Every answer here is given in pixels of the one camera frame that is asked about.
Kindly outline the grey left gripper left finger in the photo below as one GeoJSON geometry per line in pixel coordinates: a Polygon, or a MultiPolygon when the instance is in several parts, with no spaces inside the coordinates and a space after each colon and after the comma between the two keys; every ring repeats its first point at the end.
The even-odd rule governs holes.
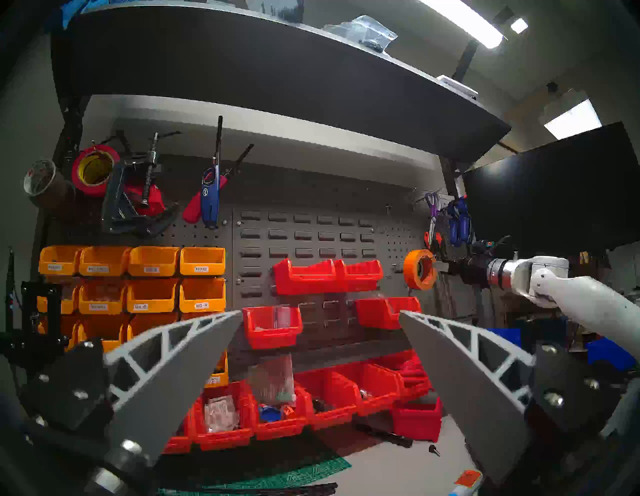
{"type": "Polygon", "coordinates": [[[228,311],[165,324],[108,353],[100,339],[79,342],[35,374],[20,402],[50,429],[116,448],[132,442],[155,462],[242,319],[228,311]]]}

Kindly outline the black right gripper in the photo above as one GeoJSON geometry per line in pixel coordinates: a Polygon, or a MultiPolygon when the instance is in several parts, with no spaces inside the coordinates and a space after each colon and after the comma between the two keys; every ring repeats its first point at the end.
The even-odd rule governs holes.
{"type": "Polygon", "coordinates": [[[493,257],[489,255],[472,255],[458,261],[436,261],[434,268],[439,273],[459,275],[467,285],[488,288],[492,263],[493,257]]]}

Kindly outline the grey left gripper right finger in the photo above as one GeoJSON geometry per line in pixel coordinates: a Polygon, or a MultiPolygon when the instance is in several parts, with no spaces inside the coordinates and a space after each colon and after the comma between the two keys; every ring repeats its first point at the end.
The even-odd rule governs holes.
{"type": "Polygon", "coordinates": [[[559,343],[402,310],[399,323],[490,485],[571,485],[620,389],[559,343]]]}

